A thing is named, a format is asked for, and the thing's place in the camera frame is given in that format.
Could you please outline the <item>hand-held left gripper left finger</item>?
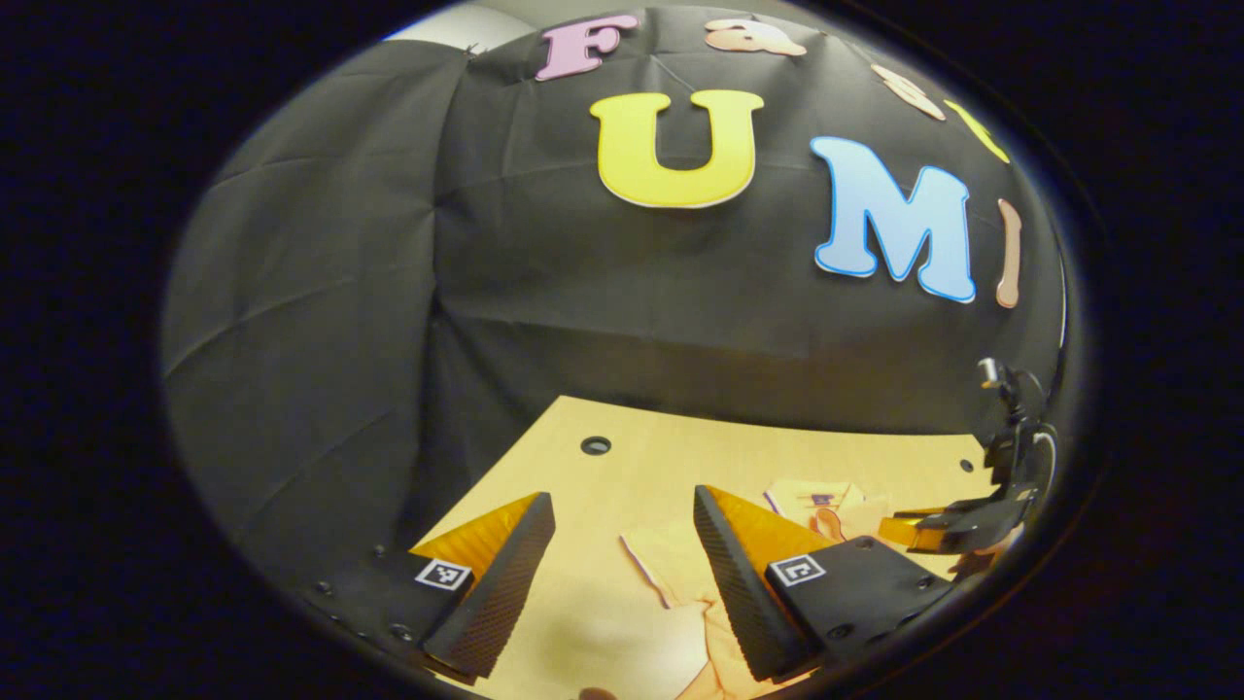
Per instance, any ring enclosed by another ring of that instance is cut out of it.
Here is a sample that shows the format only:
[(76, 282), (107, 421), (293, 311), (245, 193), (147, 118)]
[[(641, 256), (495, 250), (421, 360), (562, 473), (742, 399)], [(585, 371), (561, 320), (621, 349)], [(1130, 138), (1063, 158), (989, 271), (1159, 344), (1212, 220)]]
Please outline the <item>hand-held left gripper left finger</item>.
[(534, 492), (413, 548), (377, 546), (301, 597), (396, 661), (471, 685), (498, 665), (555, 528)]

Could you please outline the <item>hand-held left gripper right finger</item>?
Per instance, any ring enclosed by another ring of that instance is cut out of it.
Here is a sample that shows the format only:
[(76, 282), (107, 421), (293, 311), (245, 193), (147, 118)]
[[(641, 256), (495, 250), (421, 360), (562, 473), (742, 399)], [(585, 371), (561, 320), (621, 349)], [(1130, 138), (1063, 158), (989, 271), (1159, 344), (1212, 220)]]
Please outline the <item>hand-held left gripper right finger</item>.
[(858, 663), (950, 594), (875, 537), (840, 543), (698, 484), (693, 521), (746, 669), (786, 683)]

